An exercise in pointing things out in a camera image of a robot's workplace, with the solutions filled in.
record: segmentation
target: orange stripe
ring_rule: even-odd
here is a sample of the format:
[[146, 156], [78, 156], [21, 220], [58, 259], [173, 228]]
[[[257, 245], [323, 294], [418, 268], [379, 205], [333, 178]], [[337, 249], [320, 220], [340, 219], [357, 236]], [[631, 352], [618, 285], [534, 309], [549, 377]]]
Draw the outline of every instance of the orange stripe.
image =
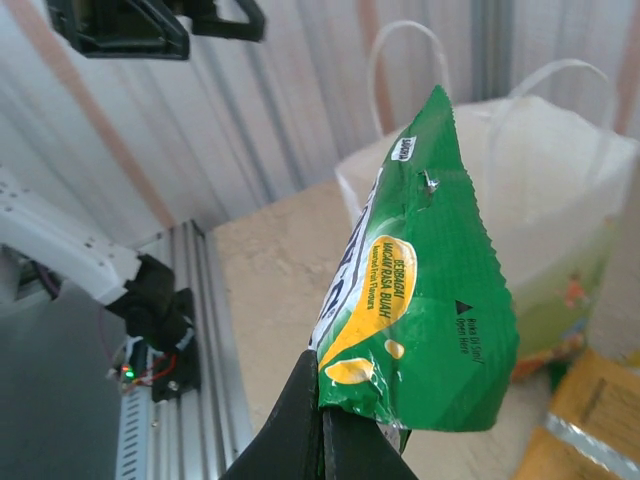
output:
[[618, 72], [618, 98], [620, 101], [614, 130], [624, 134], [631, 123], [640, 85], [640, 1], [631, 19], [627, 46]]
[[[360, 19], [360, 29], [364, 40], [367, 56], [371, 53], [373, 42], [376, 39], [380, 22], [378, 20], [378, 11], [375, 2], [371, 0], [358, 0], [358, 18]], [[389, 96], [389, 85], [387, 84], [387, 75], [385, 73], [384, 59], [380, 55], [376, 65], [376, 102], [378, 103], [378, 111], [380, 112], [380, 123], [382, 131], [389, 133], [394, 130], [393, 108], [391, 107], [391, 97]]]
[[26, 0], [5, 0], [4, 3], [24, 35], [40, 55], [42, 61], [75, 99], [89, 123], [102, 139], [102, 142], [109, 149], [120, 168], [129, 177], [149, 210], [165, 228], [175, 225], [171, 212], [146, 177], [131, 150], [129, 150], [107, 115], [89, 92], [89, 89], [82, 81], [80, 72], [75, 68], [61, 43], [55, 38], [36, 8]]

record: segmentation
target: corrugated white wall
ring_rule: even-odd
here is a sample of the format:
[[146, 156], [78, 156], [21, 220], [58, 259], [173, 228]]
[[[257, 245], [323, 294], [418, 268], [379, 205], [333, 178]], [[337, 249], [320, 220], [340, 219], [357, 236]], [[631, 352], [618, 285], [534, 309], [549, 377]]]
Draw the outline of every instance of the corrugated white wall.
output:
[[[230, 0], [219, 3], [236, 14]], [[508, 3], [512, 85], [566, 56], [616, 79], [635, 1]], [[259, 4], [265, 42], [193, 37], [191, 60], [178, 63], [85, 59], [50, 30], [44, 2], [4, 0], [1, 161], [54, 204], [132, 243], [189, 218], [208, 228], [329, 179], [336, 162], [375, 139], [367, 53], [390, 21], [432, 28], [454, 102], [474, 100], [473, 47], [485, 40], [473, 0]], [[395, 127], [418, 111], [439, 72], [428, 41], [410, 30], [390, 37], [382, 64], [382, 116]], [[588, 85], [573, 85], [560, 78], [545, 97], [596, 115]], [[638, 119], [631, 131], [640, 134]]]

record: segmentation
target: red wire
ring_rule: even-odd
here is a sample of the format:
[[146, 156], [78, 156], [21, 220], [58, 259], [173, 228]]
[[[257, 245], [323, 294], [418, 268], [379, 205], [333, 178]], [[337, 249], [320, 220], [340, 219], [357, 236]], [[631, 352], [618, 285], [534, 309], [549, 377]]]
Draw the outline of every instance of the red wire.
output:
[[164, 355], [162, 355], [161, 357], [158, 357], [153, 364], [151, 365], [151, 367], [147, 368], [146, 370], [144, 370], [140, 375], [138, 375], [138, 378], [136, 378], [131, 385], [129, 386], [129, 388], [127, 388], [124, 393], [125, 395], [130, 393], [134, 388], [136, 388], [138, 385], [146, 385], [146, 386], [151, 386], [151, 384], [153, 383], [154, 380], [157, 380], [158, 378], [164, 377], [165, 375], [170, 374], [175, 368], [176, 368], [176, 363], [177, 363], [177, 358], [178, 356], [174, 353], [173, 355], [171, 355], [171, 364], [164, 369], [163, 371], [156, 373], [153, 377], [151, 377], [149, 379], [148, 382], [144, 382], [142, 379], [142, 377], [144, 377], [147, 373], [149, 373], [150, 371], [153, 371], [154, 368], [156, 368], [158, 366], [158, 364], [160, 362], [162, 362], [163, 360], [166, 360], [167, 356], [169, 354], [165, 353]]

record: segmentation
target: black bracket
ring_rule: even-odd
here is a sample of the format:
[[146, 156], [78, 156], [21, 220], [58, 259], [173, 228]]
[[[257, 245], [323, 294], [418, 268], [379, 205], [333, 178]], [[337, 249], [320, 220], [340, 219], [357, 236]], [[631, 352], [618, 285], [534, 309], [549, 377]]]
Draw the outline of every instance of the black bracket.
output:
[[255, 0], [236, 0], [246, 22], [221, 19], [214, 0], [46, 0], [53, 29], [89, 58], [189, 58], [189, 33], [259, 42], [265, 17]]
[[138, 259], [141, 266], [136, 278], [126, 282], [127, 293], [106, 309], [124, 319], [127, 335], [142, 337], [164, 353], [153, 369], [153, 375], [168, 372], [153, 381], [152, 397], [158, 402], [200, 387], [193, 293], [175, 292], [174, 273], [162, 262], [149, 255]]

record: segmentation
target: metal extrusion frame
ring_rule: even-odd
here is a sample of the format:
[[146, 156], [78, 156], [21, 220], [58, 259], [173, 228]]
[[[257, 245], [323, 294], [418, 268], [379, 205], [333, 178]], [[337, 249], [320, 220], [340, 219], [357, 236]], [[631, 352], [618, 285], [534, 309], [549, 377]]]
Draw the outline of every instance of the metal extrusion frame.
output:
[[215, 241], [189, 222], [141, 250], [193, 290], [202, 386], [158, 404], [145, 388], [123, 397], [115, 478], [215, 479], [253, 438]]

